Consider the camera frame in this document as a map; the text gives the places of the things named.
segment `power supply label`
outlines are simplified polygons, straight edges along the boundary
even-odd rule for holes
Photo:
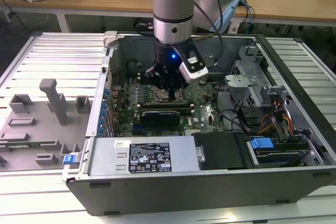
[[[169,143],[130,144],[130,173],[171,172]]]

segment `wooden desk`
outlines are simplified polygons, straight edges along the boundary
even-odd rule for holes
[[[5,0],[17,12],[51,13],[57,15],[63,32],[70,32],[66,15],[99,15],[152,17],[151,0],[46,0],[29,3],[24,0]],[[288,25],[336,26],[335,0],[248,0],[256,12],[256,23]],[[8,8],[0,3],[0,11]],[[246,15],[239,7],[231,28]]]

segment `barcode sticker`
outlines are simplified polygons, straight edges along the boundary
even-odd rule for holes
[[[130,144],[131,140],[115,140],[114,148],[128,148]]]

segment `blue latch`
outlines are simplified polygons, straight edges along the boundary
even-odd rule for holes
[[[255,138],[250,141],[253,149],[268,149],[268,148],[274,148],[274,145],[272,143],[272,140],[267,137],[260,137]]]
[[[74,165],[76,164],[76,159],[77,159],[76,154],[65,155],[63,158],[63,164],[64,165]]]

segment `gray plastic part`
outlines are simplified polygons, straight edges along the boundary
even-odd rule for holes
[[[78,96],[75,101],[78,113],[90,113],[91,104],[88,96]]]
[[[0,156],[0,166],[4,167],[5,163],[7,163],[7,160]]]
[[[80,152],[80,149],[77,144],[74,144],[74,147],[72,148],[72,152]]]
[[[67,145],[66,144],[62,144],[61,151],[59,152],[59,155],[60,156],[65,156],[65,155],[67,155],[69,153],[70,153],[70,151],[69,151]]]
[[[67,123],[66,107],[62,104],[60,96],[56,91],[57,81],[55,79],[42,79],[40,83],[40,90],[45,92],[50,102],[53,111],[56,114],[60,125]]]
[[[14,133],[14,134],[2,134],[0,141],[6,142],[21,142],[29,139],[28,133]]]
[[[26,105],[31,105],[33,102],[27,94],[16,94],[9,103],[15,114],[28,114]]]
[[[8,162],[6,166],[0,167],[0,173],[20,170],[62,169],[63,156],[60,155],[62,144],[66,144],[70,150],[75,144],[78,145],[80,150],[83,149],[90,113],[78,113],[75,101],[68,101],[66,108],[67,124],[59,125],[55,114],[50,112],[47,102],[34,102],[34,104],[26,105],[29,117],[35,119],[34,125],[9,126],[8,123],[11,120],[27,118],[27,116],[17,115],[14,111],[8,116],[3,128],[0,129],[0,137],[4,134],[28,133],[29,139],[17,142],[0,140],[0,156]],[[35,161],[36,154],[44,152],[53,153],[59,162],[57,164],[38,165]]]
[[[64,106],[64,108],[67,108],[67,101],[65,100],[64,95],[63,94],[58,94],[58,97],[59,97],[61,107]],[[52,108],[51,104],[48,102],[47,105],[49,107],[50,112],[54,113],[54,109]]]
[[[11,150],[5,145],[0,145],[0,152],[10,152]]]
[[[34,124],[35,124],[34,118],[17,118],[12,119],[8,122],[9,126],[29,126]]]
[[[37,154],[35,161],[38,165],[56,165],[58,158],[53,153]]]
[[[41,144],[40,146],[45,151],[48,151],[48,150],[61,150],[61,147],[62,147],[61,143],[58,140],[57,141],[53,141],[52,143]]]

